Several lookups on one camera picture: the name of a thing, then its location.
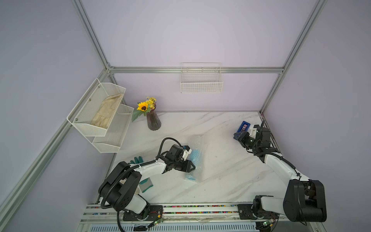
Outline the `white mesh lower shelf bin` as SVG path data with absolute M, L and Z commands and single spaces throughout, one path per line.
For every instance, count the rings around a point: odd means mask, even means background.
M 92 145 L 100 153 L 117 153 L 123 144 L 134 108 L 120 104 L 104 137 L 95 137 Z

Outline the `clear bubble wrap sheet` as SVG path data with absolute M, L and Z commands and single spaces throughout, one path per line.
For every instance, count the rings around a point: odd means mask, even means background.
M 184 175 L 185 181 L 201 183 L 209 178 L 207 173 L 209 165 L 207 156 L 210 151 L 209 139 L 209 136 L 206 134 L 197 134 L 189 138 L 188 145 L 192 149 L 192 152 L 187 159 L 193 162 L 195 169 Z

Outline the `green glove on table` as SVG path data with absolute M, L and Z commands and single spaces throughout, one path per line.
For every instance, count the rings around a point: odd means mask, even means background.
M 140 164 L 144 163 L 144 160 L 141 156 L 134 157 L 133 160 L 130 161 L 131 164 Z M 141 193 L 145 193 L 147 190 L 153 187 L 153 183 L 150 178 L 144 179 L 139 183 L 139 189 Z

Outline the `beige glove in bin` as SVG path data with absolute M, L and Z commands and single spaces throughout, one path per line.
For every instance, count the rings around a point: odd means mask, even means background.
M 91 125 L 103 129 L 108 129 L 123 96 L 123 93 L 111 95 L 103 100 L 98 112 L 91 121 Z

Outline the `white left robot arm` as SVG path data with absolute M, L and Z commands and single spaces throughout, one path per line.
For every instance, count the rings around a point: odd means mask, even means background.
M 140 182 L 152 176 L 165 174 L 171 170 L 190 173 L 196 166 L 188 156 L 189 146 L 173 145 L 159 158 L 139 164 L 120 162 L 99 187 L 102 209 L 112 208 L 117 212 L 131 211 L 137 215 L 149 208 L 149 203 L 136 193 Z

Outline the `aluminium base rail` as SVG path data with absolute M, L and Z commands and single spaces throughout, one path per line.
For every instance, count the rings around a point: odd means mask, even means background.
M 79 232 L 324 232 L 321 222 L 291 222 L 278 213 L 255 217 L 252 203 L 152 204 L 148 216 L 88 205 Z

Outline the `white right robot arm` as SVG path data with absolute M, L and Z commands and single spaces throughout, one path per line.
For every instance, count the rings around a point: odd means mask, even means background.
M 250 130 L 240 130 L 234 139 L 248 153 L 258 157 L 270 167 L 286 187 L 285 196 L 257 195 L 250 209 L 239 205 L 241 217 L 263 219 L 268 216 L 284 215 L 292 222 L 325 222 L 327 208 L 324 185 L 300 173 L 296 166 L 283 157 L 271 143 L 271 132 L 263 125 Z

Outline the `blue tape dispenser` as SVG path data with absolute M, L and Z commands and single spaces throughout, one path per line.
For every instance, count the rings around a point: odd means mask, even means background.
M 251 125 L 250 123 L 243 121 L 241 125 L 239 126 L 238 130 L 236 131 L 236 133 L 233 134 L 233 138 L 235 140 L 238 140 L 239 133 L 248 131 L 248 129 L 250 128 L 250 125 Z

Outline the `dark ribbed vase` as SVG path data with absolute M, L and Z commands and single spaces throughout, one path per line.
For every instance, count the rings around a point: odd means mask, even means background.
M 146 114 L 146 119 L 147 119 L 148 128 L 150 130 L 157 131 L 158 129 L 161 128 L 161 121 L 156 113 L 156 107 L 154 107 L 154 109 L 151 109 Z

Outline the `aluminium frame post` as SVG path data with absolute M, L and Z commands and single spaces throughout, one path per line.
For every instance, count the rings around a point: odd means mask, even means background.
M 301 29 L 285 63 L 284 63 L 284 66 L 283 66 L 283 71 L 281 71 L 266 100 L 264 101 L 261 109 L 260 109 L 260 115 L 263 117 L 266 110 L 268 109 L 268 106 L 269 104 L 271 103 L 274 95 L 276 94 L 279 86 L 282 84 L 284 78 L 286 77 L 290 67 L 292 66 L 296 56 L 298 55 L 300 49 L 302 48 L 303 44 L 305 43 L 305 40 L 307 39 L 311 29 L 314 27 L 314 24 L 316 23 L 317 19 L 319 18 L 321 12 L 323 11 L 324 7 L 326 6 L 326 3 L 327 1 L 326 0 L 318 0 L 315 2 L 314 6 L 313 6 L 313 9 L 311 10 L 306 22 L 304 23 L 304 26 L 303 28 Z

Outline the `blue wine glass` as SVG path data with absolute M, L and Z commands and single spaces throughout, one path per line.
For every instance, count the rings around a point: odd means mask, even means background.
M 189 181 L 199 182 L 203 172 L 202 153 L 199 149 L 195 149 L 188 157 L 193 162 L 196 169 L 190 173 L 185 174 L 185 179 Z

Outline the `yellow sunflower bouquet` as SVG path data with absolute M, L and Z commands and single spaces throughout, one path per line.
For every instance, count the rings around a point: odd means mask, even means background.
M 146 101 L 139 102 L 137 108 L 134 109 L 131 121 L 134 122 L 139 116 L 146 116 L 156 108 L 157 100 L 153 97 L 147 97 Z

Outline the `white mesh upper shelf bin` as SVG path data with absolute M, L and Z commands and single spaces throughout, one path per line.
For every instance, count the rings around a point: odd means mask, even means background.
M 77 114 L 72 115 L 69 121 L 85 137 L 104 137 L 108 129 L 91 125 L 93 117 L 98 112 L 103 100 L 111 95 L 125 94 L 124 87 L 113 83 L 102 83 L 96 79 L 94 89 L 88 94 L 88 99 Z

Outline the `white mesh shelf bin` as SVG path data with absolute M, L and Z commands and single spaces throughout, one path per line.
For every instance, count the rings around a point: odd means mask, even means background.
M 100 153 L 117 153 L 123 144 L 134 108 L 120 104 L 104 137 L 95 137 L 92 145 Z
M 98 112 L 103 100 L 111 95 L 125 94 L 124 87 L 113 83 L 102 83 L 96 79 L 94 89 L 88 94 L 88 99 L 77 114 L 72 115 L 69 121 L 85 137 L 104 137 L 108 129 L 91 125 L 93 117 Z

